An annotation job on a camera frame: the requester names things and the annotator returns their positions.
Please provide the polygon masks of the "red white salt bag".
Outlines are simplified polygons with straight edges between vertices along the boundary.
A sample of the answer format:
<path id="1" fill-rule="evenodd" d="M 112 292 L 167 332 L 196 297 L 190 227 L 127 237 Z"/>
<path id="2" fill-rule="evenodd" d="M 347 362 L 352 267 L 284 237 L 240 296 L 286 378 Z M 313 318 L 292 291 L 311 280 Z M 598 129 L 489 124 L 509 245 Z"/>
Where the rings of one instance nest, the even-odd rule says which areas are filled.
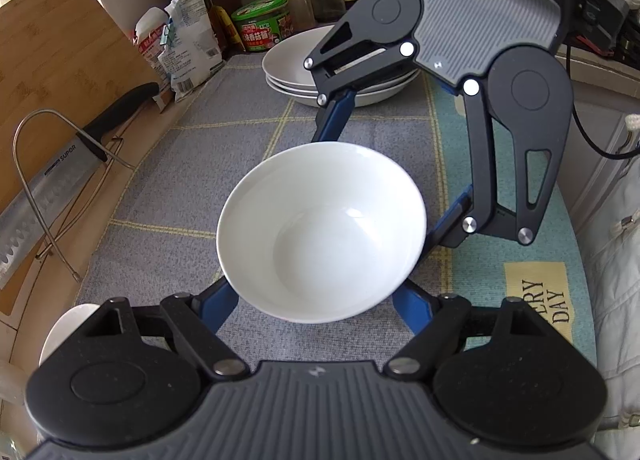
<path id="1" fill-rule="evenodd" d="M 168 14 L 164 9 L 152 7 L 138 19 L 134 28 L 134 45 L 145 61 L 163 80 L 167 79 L 167 72 L 158 57 L 164 50 L 160 45 L 160 38 L 162 38 L 167 21 Z"/>

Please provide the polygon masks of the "green lid sauce jar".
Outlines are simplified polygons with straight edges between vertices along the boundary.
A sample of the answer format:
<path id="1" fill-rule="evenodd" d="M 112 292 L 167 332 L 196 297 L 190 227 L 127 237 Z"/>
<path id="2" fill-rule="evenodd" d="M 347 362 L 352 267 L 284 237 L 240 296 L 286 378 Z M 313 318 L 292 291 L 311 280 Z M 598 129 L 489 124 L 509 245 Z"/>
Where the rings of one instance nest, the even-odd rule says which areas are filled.
<path id="1" fill-rule="evenodd" d="M 294 34 L 288 0 L 255 0 L 232 13 L 247 52 L 273 48 Z"/>

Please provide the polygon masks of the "bamboo cutting board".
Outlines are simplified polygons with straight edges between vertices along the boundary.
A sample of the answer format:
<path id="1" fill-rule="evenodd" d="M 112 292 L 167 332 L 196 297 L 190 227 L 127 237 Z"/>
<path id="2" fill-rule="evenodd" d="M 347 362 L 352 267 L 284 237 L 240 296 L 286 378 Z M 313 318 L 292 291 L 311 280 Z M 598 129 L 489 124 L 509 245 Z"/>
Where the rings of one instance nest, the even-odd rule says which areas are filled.
<path id="1" fill-rule="evenodd" d="M 78 126 L 157 79 L 97 0 L 11 0 L 1 8 L 1 205 L 62 150 Z"/>

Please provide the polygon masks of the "white plastic powder bag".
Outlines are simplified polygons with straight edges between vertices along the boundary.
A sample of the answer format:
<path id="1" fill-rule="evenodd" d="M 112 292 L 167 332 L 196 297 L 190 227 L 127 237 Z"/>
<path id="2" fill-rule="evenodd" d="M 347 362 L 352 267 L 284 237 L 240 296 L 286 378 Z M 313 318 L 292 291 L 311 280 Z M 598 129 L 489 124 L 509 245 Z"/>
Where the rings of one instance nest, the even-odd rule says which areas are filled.
<path id="1" fill-rule="evenodd" d="M 210 24 L 205 0 L 172 0 L 160 35 L 158 61 L 169 77 L 175 100 L 181 101 L 224 63 Z"/>

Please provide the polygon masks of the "white plate with fruit print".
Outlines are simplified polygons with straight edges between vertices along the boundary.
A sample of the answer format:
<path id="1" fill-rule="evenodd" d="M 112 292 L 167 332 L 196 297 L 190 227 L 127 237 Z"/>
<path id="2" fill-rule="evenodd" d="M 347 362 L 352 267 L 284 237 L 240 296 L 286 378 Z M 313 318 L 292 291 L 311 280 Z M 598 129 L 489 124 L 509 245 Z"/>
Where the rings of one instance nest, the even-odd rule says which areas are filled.
<path id="1" fill-rule="evenodd" d="M 332 27 L 329 24 L 306 30 L 271 48 L 262 59 L 267 84 L 285 94 L 316 99 L 316 84 L 311 73 L 304 68 L 304 60 Z"/>

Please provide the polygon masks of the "teal towel with label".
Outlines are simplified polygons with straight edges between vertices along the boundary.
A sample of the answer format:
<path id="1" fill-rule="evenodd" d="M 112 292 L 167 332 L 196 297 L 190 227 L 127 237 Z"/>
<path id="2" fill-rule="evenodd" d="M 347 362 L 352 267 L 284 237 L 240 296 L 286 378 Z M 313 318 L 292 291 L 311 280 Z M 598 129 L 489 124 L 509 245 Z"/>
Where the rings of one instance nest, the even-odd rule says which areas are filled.
<path id="1" fill-rule="evenodd" d="M 422 79 L 434 161 L 426 180 L 428 219 L 434 223 L 471 180 L 466 120 L 460 99 Z M 588 287 L 570 217 L 553 192 L 535 242 L 472 235 L 453 250 L 439 247 L 416 269 L 433 294 L 456 293 L 476 306 L 524 299 L 590 362 L 597 359 Z"/>

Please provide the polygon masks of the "plain white bowl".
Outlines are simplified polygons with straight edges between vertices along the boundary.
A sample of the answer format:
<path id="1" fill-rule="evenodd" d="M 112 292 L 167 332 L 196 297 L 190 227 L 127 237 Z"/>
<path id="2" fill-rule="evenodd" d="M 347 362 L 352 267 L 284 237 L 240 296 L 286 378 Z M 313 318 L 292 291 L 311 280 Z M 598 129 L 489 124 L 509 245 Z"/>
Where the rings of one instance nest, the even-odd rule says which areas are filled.
<path id="1" fill-rule="evenodd" d="M 280 152 L 221 211 L 217 255 L 245 302 L 295 323 L 371 309 L 410 276 L 427 229 L 422 194 L 389 157 L 345 142 Z"/>

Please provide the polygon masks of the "yellow lid spice jar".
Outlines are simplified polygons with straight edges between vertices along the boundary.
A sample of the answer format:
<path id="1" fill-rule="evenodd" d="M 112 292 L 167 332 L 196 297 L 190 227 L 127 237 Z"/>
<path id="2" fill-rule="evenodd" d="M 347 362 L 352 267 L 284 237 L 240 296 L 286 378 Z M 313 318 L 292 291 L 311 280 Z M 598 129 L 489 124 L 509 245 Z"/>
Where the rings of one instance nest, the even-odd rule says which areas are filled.
<path id="1" fill-rule="evenodd" d="M 311 30 L 316 27 L 314 10 L 312 10 L 310 0 L 288 0 L 288 8 L 290 8 L 293 27 L 296 33 Z"/>

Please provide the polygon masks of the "white bowl pink flowers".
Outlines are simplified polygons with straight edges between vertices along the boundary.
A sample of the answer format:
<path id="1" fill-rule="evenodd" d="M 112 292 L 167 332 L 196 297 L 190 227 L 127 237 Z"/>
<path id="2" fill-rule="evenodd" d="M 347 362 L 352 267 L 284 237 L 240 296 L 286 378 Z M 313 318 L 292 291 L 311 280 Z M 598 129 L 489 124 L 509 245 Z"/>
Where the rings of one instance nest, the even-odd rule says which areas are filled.
<path id="1" fill-rule="evenodd" d="M 79 304 L 66 310 L 63 315 L 58 318 L 52 325 L 43 347 L 41 348 L 38 365 L 42 365 L 48 357 L 80 326 L 83 324 L 97 309 L 98 304 L 86 303 Z"/>

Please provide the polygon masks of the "black handled santoku knife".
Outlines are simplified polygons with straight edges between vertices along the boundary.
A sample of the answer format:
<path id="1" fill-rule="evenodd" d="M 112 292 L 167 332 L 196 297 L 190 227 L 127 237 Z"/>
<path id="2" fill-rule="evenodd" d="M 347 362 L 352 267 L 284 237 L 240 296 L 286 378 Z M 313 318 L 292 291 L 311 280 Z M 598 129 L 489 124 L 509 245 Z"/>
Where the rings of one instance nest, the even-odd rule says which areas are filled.
<path id="1" fill-rule="evenodd" d="M 125 123 L 144 102 L 160 93 L 147 82 L 127 91 L 101 114 L 76 131 L 1 213 L 1 284 L 7 285 L 41 238 L 89 178 L 113 155 L 102 139 Z"/>

